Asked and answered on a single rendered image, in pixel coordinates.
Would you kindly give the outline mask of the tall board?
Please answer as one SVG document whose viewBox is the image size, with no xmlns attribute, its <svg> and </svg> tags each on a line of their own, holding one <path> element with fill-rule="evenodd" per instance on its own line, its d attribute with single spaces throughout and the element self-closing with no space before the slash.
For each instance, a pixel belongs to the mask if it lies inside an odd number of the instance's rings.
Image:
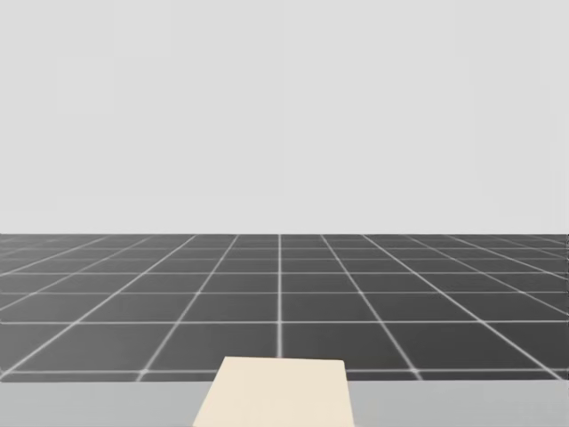
<svg viewBox="0 0 569 427">
<path fill-rule="evenodd" d="M 192 427 L 356 427 L 345 364 L 226 357 Z"/>
</svg>

